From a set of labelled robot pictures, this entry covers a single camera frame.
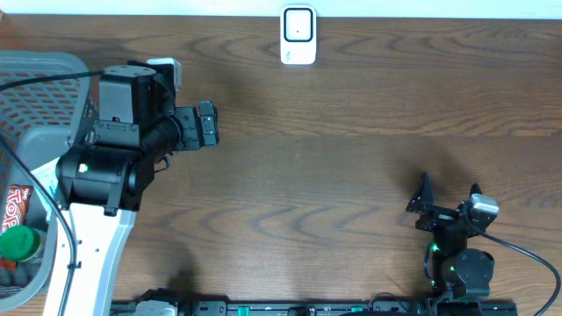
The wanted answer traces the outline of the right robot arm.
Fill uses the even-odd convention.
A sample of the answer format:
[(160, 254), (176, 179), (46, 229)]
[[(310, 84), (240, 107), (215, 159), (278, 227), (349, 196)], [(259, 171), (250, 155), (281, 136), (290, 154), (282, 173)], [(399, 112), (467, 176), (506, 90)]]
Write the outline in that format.
[(496, 200), (482, 193), (475, 183), (469, 197), (456, 208), (434, 203), (427, 172), (410, 198), (407, 212), (419, 219), (415, 228), (433, 234), (426, 252), (425, 273), (434, 282), (436, 295), (444, 301), (478, 300), (490, 293), (494, 258), (487, 252), (468, 247), (468, 240), (485, 231), (497, 218)]

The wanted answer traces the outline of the teal snack packet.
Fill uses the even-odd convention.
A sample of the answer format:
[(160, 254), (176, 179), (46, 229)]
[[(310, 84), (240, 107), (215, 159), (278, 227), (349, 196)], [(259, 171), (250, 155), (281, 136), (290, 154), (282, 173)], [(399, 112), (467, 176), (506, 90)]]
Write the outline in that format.
[(56, 190), (58, 187), (58, 178), (56, 175), (56, 167), (59, 157), (42, 166), (34, 169), (32, 174), (37, 178), (42, 187), (47, 191), (51, 198), (55, 198)]

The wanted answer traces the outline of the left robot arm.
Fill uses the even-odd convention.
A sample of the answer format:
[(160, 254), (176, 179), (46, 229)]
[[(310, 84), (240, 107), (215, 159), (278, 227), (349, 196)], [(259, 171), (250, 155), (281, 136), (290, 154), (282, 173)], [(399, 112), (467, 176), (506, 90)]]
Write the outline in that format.
[(46, 315), (106, 315), (128, 235), (155, 165), (220, 142), (210, 101), (177, 107), (182, 66), (172, 58), (108, 67), (99, 114), (84, 119), (56, 165), (61, 219)]

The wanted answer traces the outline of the green lid jar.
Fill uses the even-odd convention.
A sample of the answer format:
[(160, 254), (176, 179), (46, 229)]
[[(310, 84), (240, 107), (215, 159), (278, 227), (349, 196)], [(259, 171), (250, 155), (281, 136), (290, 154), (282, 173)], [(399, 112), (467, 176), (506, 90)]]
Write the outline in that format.
[(29, 226), (14, 226), (1, 235), (1, 256), (14, 262), (41, 262), (47, 233)]

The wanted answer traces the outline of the red snack bar wrapper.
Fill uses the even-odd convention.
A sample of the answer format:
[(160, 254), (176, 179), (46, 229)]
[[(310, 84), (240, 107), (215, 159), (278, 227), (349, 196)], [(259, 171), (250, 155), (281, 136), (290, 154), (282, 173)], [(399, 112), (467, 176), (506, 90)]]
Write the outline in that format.
[(33, 191), (34, 188), (29, 185), (12, 184), (9, 187), (4, 206), (1, 233), (5, 233), (14, 226), (24, 225)]

